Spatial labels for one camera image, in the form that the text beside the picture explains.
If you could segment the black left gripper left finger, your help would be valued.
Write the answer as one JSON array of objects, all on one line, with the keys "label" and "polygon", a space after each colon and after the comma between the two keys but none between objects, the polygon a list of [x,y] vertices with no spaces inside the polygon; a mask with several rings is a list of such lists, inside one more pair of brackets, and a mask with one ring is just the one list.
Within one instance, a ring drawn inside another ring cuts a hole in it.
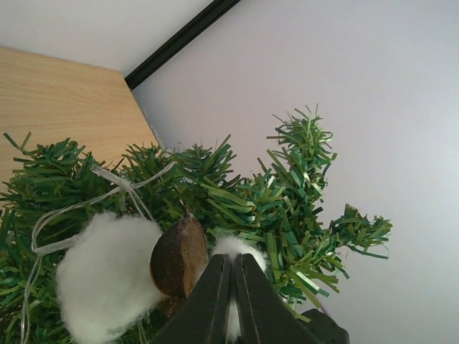
[{"label": "black left gripper left finger", "polygon": [[218,344],[227,340],[232,263],[214,255],[186,302],[153,339],[155,344]]}]

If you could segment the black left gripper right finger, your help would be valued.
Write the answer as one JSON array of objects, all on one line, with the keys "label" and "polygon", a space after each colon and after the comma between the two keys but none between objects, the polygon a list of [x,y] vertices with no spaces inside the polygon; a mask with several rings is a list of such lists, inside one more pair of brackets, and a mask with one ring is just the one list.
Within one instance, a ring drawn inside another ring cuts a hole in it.
[{"label": "black left gripper right finger", "polygon": [[238,254],[232,268],[241,343],[308,344],[319,340],[279,298],[251,254]]}]

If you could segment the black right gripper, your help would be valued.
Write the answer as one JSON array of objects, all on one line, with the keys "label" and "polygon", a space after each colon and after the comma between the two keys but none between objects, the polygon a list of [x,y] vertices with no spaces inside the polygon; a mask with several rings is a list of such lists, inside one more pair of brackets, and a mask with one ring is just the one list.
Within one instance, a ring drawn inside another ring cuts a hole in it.
[{"label": "black right gripper", "polygon": [[324,312],[317,309],[309,309],[302,313],[303,317],[310,321],[304,325],[312,335],[325,344],[349,344],[349,333],[337,325],[337,323]]}]

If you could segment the white cotton boll ornament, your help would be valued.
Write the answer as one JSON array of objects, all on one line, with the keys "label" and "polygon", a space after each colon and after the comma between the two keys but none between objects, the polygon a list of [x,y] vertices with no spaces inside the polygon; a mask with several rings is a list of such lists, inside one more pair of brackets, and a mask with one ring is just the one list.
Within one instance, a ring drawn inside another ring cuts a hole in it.
[{"label": "white cotton boll ornament", "polygon": [[207,262],[204,228],[189,211],[166,231],[139,216],[96,214],[57,266],[65,327],[76,343],[115,343],[163,301],[171,317]]}]

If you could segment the small green christmas tree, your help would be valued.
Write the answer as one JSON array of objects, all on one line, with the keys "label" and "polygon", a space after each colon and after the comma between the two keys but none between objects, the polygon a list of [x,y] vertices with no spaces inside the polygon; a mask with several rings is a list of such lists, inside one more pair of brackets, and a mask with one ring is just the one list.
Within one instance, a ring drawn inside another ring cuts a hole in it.
[{"label": "small green christmas tree", "polygon": [[337,291],[345,274],[338,250],[370,255],[388,241],[392,224],[353,206],[329,225],[319,220],[326,172],[335,160],[332,134],[316,111],[297,110],[275,130],[271,164],[236,176],[227,140],[216,148],[181,151],[130,145],[107,169],[130,181],[121,191],[94,173],[91,152],[66,139],[28,149],[16,144],[19,164],[1,193],[1,341],[70,343],[60,317],[55,275],[63,252],[38,256],[33,246],[78,234],[101,211],[153,219],[163,229],[189,207],[207,241],[233,236],[268,256],[268,279],[289,304],[318,303]]}]

